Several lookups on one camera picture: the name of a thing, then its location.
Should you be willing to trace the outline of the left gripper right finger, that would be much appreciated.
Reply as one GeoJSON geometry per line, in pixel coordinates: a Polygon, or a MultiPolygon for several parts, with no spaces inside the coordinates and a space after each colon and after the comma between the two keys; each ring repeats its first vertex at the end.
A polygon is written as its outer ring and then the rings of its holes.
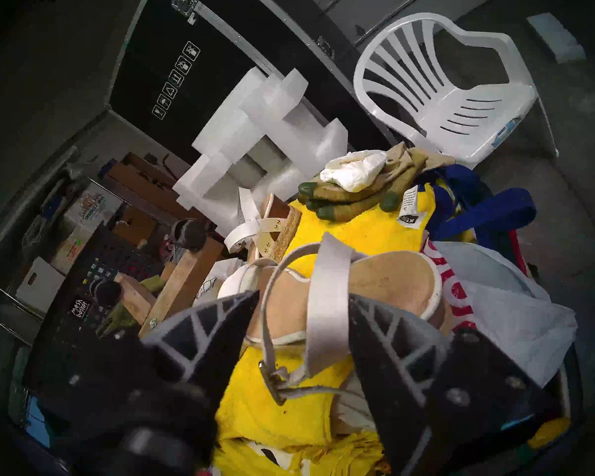
{"type": "Polygon", "coordinates": [[[427,391],[450,341],[410,311],[348,296],[349,346],[393,475],[418,475],[432,431],[427,391]]]}

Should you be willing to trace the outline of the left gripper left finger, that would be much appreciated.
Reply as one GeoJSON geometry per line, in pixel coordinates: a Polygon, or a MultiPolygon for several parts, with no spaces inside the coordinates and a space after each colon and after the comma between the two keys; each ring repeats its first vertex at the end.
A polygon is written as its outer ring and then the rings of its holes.
{"type": "Polygon", "coordinates": [[[258,303],[257,290],[201,303],[165,320],[141,343],[156,355],[161,378],[199,388],[216,412],[258,303]]]}

